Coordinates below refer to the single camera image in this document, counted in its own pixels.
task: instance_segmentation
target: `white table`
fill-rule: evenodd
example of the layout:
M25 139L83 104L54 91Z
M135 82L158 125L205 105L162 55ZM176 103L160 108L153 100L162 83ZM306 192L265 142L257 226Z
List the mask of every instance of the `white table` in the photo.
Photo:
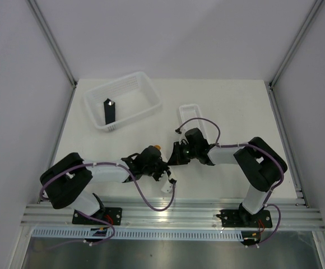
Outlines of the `white table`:
M70 152L78 152L84 159L114 161L141 152L148 145L160 145L169 158L173 142L179 139L174 132L180 125L178 108L191 103L198 104L202 115L220 126L221 144L246 142L260 136L286 160L262 80L153 80L163 101L162 109L110 133L94 127L82 97L85 91L106 82L108 80L79 80L55 162ZM214 126L205 123L205 127L209 142L214 142L217 135ZM249 187L237 165L211 167L193 160L173 169L180 201L244 198ZM170 198L152 178L142 177L138 183L146 197ZM106 197L141 199L133 183L90 184L86 190ZM289 171L272 198L296 199Z

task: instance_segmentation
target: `white wall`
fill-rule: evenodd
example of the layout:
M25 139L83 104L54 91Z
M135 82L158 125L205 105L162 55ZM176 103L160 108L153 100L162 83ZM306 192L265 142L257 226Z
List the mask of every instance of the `white wall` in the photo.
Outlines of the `white wall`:
M73 74L269 81L314 0L38 0Z
M276 90L308 201L325 222L325 5Z
M35 202L70 86L23 0L0 0L0 268Z

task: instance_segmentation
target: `mounting plate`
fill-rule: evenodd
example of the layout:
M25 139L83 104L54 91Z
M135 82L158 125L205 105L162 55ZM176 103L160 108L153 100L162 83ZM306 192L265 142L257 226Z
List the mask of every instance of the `mounting plate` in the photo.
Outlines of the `mounting plate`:
M272 228L272 219L269 210L262 210L258 217L246 226L239 216L238 209L223 209L216 215L221 219L222 227L226 228L258 228L258 220L261 220L265 228Z
M113 220L114 226L120 226L120 222L122 219L122 208L121 207L106 207L105 208L105 216L109 216ZM102 220L106 222L110 222L109 218L104 217ZM74 210L72 224L79 225L101 225L101 222L97 222L94 220L87 219L86 217L79 214L78 211Z

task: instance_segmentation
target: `table surface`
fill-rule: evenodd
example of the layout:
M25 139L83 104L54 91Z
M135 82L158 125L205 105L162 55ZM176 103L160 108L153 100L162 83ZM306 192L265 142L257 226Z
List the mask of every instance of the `table surface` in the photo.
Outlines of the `table surface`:
M179 139L174 130L180 125L179 106L184 104L198 104L202 116L220 126L221 144L242 143L260 136L286 160L262 80L152 80L161 95L162 108L152 116L106 133L94 127L83 93L108 81L79 80L55 163L70 152L78 152L84 159L114 161L141 152L148 145L160 145L169 158L173 143ZM209 123L204 125L209 143L213 143L216 129ZM206 166L192 160L172 169L178 180L180 201L244 198L249 187L238 165ZM152 178L142 177L138 183L146 197L168 200L171 196L162 193L161 186ZM133 183L89 184L86 190L105 197L141 199ZM272 198L297 198L289 171Z

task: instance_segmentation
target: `small white container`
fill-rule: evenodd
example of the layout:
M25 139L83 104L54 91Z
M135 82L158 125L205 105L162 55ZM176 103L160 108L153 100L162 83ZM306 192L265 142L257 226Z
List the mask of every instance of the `small white container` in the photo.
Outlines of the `small white container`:
M179 107L179 112L180 112L181 124L192 118L203 118L200 111L200 107L197 104L182 105ZM182 128L183 133L185 133L186 131L192 128L199 128L204 138L208 141L208 137L205 130L205 124L203 120L192 120L188 122Z
M136 72L84 93L89 117L105 132L153 115L161 106L159 93L144 72ZM104 101L115 102L115 122L105 124Z

